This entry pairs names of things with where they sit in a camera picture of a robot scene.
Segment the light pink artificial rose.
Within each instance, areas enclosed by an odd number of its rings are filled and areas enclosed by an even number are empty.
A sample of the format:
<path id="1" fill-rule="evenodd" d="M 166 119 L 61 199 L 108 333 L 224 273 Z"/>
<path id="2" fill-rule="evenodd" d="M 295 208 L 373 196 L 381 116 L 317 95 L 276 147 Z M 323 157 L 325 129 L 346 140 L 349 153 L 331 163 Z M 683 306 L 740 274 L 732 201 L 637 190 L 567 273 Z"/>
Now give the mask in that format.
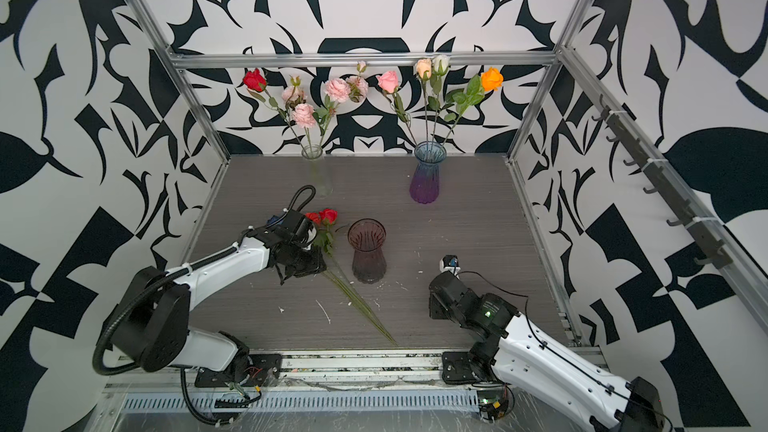
<path id="1" fill-rule="evenodd" d="M 398 120 L 406 126 L 408 136 L 414 146 L 418 141 L 413 134 L 411 126 L 411 116 L 406 112 L 405 104 L 400 96 L 400 82 L 397 73 L 394 70 L 387 71 L 377 76 L 377 86 L 384 98 L 387 100 L 392 111 L 396 114 Z"/>

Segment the pink carnation spray stem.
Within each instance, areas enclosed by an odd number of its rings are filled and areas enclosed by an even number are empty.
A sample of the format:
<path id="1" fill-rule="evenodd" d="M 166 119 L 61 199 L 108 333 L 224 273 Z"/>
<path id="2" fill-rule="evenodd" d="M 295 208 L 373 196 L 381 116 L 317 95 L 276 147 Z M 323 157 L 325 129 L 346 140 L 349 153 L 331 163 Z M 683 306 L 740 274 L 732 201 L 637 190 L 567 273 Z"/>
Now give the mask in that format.
<path id="1" fill-rule="evenodd" d="M 303 153 L 307 157 L 316 157 L 317 153 L 313 151 L 315 143 L 312 139 L 312 131 L 318 129 L 319 125 L 315 117 L 315 108 L 307 102 L 306 93 L 302 88 L 299 76 L 289 77 L 289 82 L 281 93 L 281 98 L 285 109 L 286 124 L 291 129 L 299 127 L 304 132 Z"/>

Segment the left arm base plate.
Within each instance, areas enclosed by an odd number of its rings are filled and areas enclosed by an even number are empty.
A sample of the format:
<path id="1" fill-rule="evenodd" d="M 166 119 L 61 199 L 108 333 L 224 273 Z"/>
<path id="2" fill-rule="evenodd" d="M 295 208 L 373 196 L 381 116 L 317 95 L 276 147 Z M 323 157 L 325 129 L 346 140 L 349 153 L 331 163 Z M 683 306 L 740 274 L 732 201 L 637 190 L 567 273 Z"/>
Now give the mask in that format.
<path id="1" fill-rule="evenodd" d="M 279 353 L 236 356 L 233 364 L 224 371 L 217 372 L 201 368 L 197 372 L 194 386 L 217 388 L 232 384 L 238 384 L 241 387 L 270 385 L 280 377 L 282 359 L 283 355 Z"/>

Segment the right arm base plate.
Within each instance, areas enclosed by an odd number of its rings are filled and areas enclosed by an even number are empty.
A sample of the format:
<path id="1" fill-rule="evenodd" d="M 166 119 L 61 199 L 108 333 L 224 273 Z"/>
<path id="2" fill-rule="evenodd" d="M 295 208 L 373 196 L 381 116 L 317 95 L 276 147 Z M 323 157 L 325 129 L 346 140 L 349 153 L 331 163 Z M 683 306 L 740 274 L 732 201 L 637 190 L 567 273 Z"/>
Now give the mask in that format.
<path id="1" fill-rule="evenodd" d="M 441 379 L 448 385 L 496 383 L 491 359 L 479 349 L 447 351 L 441 355 Z"/>

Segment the dark red glass vase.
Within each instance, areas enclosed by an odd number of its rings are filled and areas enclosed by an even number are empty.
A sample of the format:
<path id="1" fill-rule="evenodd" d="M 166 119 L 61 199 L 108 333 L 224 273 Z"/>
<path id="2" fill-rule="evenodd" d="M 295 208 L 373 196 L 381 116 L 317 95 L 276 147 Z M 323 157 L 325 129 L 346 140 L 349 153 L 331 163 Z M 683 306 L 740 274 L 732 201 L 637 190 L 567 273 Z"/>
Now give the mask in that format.
<path id="1" fill-rule="evenodd" d="M 372 218 L 360 219 L 350 226 L 347 240 L 353 249 L 352 271 L 357 280 L 367 284 L 380 281 L 387 270 L 384 226 Z"/>

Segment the blue purple glass vase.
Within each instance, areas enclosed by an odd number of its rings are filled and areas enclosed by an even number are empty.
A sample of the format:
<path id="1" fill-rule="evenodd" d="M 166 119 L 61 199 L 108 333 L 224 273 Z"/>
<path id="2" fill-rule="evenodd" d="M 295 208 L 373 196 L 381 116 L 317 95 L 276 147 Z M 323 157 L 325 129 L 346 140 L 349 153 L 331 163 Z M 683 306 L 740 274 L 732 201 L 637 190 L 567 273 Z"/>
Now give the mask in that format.
<path id="1" fill-rule="evenodd" d="M 424 141 L 413 151 L 417 165 L 412 175 L 409 193 L 420 204 L 434 202 L 440 194 L 440 165 L 447 156 L 444 146 L 436 141 Z"/>

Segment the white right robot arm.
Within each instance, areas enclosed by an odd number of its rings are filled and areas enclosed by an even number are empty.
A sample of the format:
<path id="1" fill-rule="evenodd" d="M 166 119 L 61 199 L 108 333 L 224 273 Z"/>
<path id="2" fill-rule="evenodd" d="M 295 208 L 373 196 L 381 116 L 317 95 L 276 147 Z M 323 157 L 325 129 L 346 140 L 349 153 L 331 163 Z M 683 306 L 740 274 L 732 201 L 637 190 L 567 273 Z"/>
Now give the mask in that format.
<path id="1" fill-rule="evenodd" d="M 444 353 L 442 379 L 451 385 L 489 383 L 499 388 L 482 412 L 495 419 L 510 391 L 519 388 L 584 431 L 671 431 L 657 388 L 627 380 L 587 361 L 557 342 L 526 313 L 505 300 L 505 291 L 477 295 L 450 270 L 429 285 L 429 314 L 472 333 L 466 352 Z"/>

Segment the peach artificial rose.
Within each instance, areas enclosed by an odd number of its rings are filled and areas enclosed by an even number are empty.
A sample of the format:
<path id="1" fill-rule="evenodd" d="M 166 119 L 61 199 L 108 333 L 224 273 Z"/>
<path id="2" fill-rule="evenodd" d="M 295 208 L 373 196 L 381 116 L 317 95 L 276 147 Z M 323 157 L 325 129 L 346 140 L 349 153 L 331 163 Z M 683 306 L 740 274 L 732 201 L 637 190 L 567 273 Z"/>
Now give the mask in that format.
<path id="1" fill-rule="evenodd" d="M 432 141 L 432 135 L 429 132 L 429 92 L 428 85 L 432 77 L 432 61 L 429 58 L 422 58 L 416 62 L 415 73 L 419 78 L 421 84 L 421 94 L 424 103 L 424 125 L 425 135 L 428 142 Z"/>

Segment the clear ribbed glass vase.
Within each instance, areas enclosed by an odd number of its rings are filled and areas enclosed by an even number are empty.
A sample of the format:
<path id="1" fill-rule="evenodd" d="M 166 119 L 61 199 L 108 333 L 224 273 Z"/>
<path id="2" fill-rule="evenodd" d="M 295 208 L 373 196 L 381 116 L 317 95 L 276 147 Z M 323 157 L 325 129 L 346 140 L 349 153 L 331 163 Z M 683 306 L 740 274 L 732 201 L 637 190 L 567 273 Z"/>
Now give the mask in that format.
<path id="1" fill-rule="evenodd" d="M 301 156 L 308 170 L 308 182 L 315 187 L 316 196 L 328 197 L 333 192 L 333 185 L 322 147 L 306 145 L 302 148 Z"/>

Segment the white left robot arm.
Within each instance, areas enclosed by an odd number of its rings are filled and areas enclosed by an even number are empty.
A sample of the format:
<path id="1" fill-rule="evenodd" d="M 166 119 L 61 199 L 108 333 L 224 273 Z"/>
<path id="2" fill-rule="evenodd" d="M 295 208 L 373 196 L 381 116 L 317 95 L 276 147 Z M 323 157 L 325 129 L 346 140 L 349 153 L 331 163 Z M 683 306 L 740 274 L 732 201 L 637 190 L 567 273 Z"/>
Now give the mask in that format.
<path id="1" fill-rule="evenodd" d="M 192 327 L 189 316 L 215 293 L 269 268 L 281 281 L 325 271 L 322 248 L 316 243 L 323 219 L 304 213 L 308 203 L 302 195 L 314 199 L 315 187 L 300 187 L 280 214 L 258 227 L 247 227 L 221 251 L 168 270 L 138 271 L 97 339 L 91 358 L 94 372 L 111 377 L 136 369 L 176 369 L 187 410 L 198 422 L 217 428 L 234 419 L 206 415 L 194 405 L 188 370 L 222 375 L 224 385 L 238 394 L 238 407 L 258 403 L 261 391 L 246 390 L 255 382 L 249 372 L 253 361 L 248 346 L 229 333 Z"/>

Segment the orange artificial rose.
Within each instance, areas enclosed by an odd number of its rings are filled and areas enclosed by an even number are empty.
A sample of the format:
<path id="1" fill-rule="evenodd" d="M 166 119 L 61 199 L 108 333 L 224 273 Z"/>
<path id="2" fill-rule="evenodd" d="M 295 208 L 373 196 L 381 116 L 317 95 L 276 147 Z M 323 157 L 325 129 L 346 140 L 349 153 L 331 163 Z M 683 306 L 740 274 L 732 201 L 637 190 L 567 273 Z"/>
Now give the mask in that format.
<path id="1" fill-rule="evenodd" d="M 504 82 L 504 77 L 499 69 L 490 67 L 485 72 L 474 76 L 463 89 L 457 89 L 448 93 L 445 106 L 448 113 L 445 121 L 450 124 L 443 143 L 446 143 L 453 134 L 460 119 L 465 112 L 479 105 L 487 94 L 499 89 Z"/>

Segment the pink peony stem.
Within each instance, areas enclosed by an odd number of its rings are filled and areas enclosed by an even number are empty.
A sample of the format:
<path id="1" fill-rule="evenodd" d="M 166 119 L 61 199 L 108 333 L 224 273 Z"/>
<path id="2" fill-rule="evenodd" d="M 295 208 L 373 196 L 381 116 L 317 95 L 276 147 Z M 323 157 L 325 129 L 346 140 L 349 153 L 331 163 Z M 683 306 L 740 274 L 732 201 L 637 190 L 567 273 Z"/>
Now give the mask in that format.
<path id="1" fill-rule="evenodd" d="M 313 114 L 320 130 L 320 145 L 324 144 L 331 121 L 337 114 L 339 107 L 347 102 L 360 103 L 367 97 L 369 85 L 363 77 L 366 70 L 367 63 L 359 61 L 356 64 L 355 75 L 346 79 L 332 78 L 325 84 L 321 105 Z"/>

